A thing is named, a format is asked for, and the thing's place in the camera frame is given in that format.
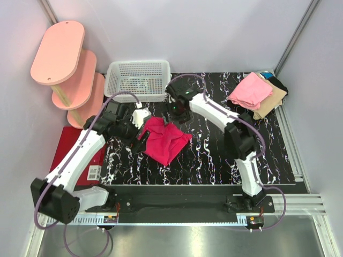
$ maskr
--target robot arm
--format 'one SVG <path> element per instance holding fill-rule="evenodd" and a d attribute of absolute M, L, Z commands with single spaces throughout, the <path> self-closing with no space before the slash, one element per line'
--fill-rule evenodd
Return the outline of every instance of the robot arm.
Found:
<path fill-rule="evenodd" d="M 256 159 L 250 161 L 256 155 L 256 137 L 245 125 L 230 118 L 230 116 L 239 117 L 251 124 L 250 116 L 246 113 L 239 115 L 210 99 L 205 100 L 203 94 L 196 87 L 186 88 L 184 85 L 170 84 L 166 90 L 171 98 L 166 103 L 166 111 L 163 114 L 165 122 L 176 120 L 182 124 L 190 119 L 189 112 L 192 111 L 216 125 L 224 133 L 227 152 L 236 161 L 240 171 L 244 202 L 248 207 L 257 206 L 266 194 L 260 186 L 262 182 L 259 175 L 257 174 L 258 184 L 253 174 L 252 165 L 257 171 Z"/>
<path fill-rule="evenodd" d="M 93 129 L 89 131 L 88 137 L 82 146 L 80 146 L 80 143 L 94 120 L 94 116 L 87 120 L 80 137 L 62 162 L 44 180 L 36 178 L 31 183 L 32 197 L 36 205 L 44 188 L 58 176 L 44 196 L 39 212 L 68 224 L 79 211 L 95 206 L 101 206 L 103 210 L 109 210 L 114 206 L 115 194 L 105 186 L 93 186 L 75 192 L 74 188 L 94 154 L 104 146 L 110 137 L 117 136 L 121 138 L 126 145 L 131 147 L 133 153 L 145 150 L 149 132 L 145 132 L 140 140 L 138 140 L 137 135 L 144 123 L 151 117 L 151 113 L 147 109 L 136 109 L 132 115 L 124 117 L 125 113 L 126 108 L 124 105 L 114 101 L 110 102 L 102 117 L 96 121 Z M 78 147 L 80 147 L 78 151 L 71 161 L 67 163 L 67 160 Z"/>

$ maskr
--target oval pink shelf board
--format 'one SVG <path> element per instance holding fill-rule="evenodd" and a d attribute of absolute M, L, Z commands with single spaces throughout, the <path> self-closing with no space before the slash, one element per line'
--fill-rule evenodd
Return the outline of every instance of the oval pink shelf board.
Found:
<path fill-rule="evenodd" d="M 74 110 L 84 105 L 91 96 L 96 56 L 92 51 L 82 50 L 76 72 L 59 86 L 70 101 L 67 107 L 53 92 L 52 100 L 55 106 L 62 110 Z"/>
<path fill-rule="evenodd" d="M 31 67 L 31 77 L 42 85 L 56 85 L 76 71 L 85 29 L 73 20 L 54 24 L 45 32 Z"/>
<path fill-rule="evenodd" d="M 102 102 L 103 102 L 103 90 L 105 87 L 105 78 L 100 73 L 95 73 L 94 75 L 94 83 L 93 89 L 90 99 L 85 103 L 82 107 L 76 109 L 81 116 L 84 123 L 86 123 L 87 119 L 93 115 L 96 115 L 99 110 L 101 109 Z M 75 119 L 73 118 L 72 114 L 68 112 L 67 119 L 70 125 L 77 129 L 81 129 L 80 126 Z"/>

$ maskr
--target red box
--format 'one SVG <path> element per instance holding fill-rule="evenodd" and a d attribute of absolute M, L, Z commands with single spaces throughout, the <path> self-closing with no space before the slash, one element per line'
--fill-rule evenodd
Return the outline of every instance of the red box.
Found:
<path fill-rule="evenodd" d="M 67 155 L 69 150 L 76 143 L 82 130 L 74 127 L 64 127 L 62 130 L 61 138 L 59 139 L 58 146 L 56 149 L 55 157 L 50 168 L 52 172 L 63 158 Z M 106 145 L 104 145 L 92 158 L 88 166 L 82 172 L 79 180 L 77 181 L 77 186 L 89 186 L 94 184 L 99 184 L 100 172 L 102 167 L 103 158 L 105 156 Z"/>

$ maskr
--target wall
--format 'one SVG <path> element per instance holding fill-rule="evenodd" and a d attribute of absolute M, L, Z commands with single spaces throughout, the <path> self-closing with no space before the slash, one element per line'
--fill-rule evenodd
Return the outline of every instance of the wall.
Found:
<path fill-rule="evenodd" d="M 343 2 L 322 1 L 279 78 L 310 186 L 320 193 L 343 253 Z"/>
<path fill-rule="evenodd" d="M 0 255 L 18 257 L 33 220 L 30 184 L 50 168 L 65 112 L 51 89 L 36 84 L 30 68 L 47 18 L 36 0 L 0 4 Z"/>
<path fill-rule="evenodd" d="M 86 28 L 98 70 L 166 59 L 174 72 L 275 67 L 310 0 L 49 0 Z"/>

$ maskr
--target white label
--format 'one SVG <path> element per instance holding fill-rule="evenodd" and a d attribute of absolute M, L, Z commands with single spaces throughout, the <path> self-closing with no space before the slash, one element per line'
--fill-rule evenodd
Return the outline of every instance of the white label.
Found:
<path fill-rule="evenodd" d="M 90 169 L 88 170 L 87 180 L 100 180 L 100 172 L 101 166 L 100 165 L 91 165 Z"/>

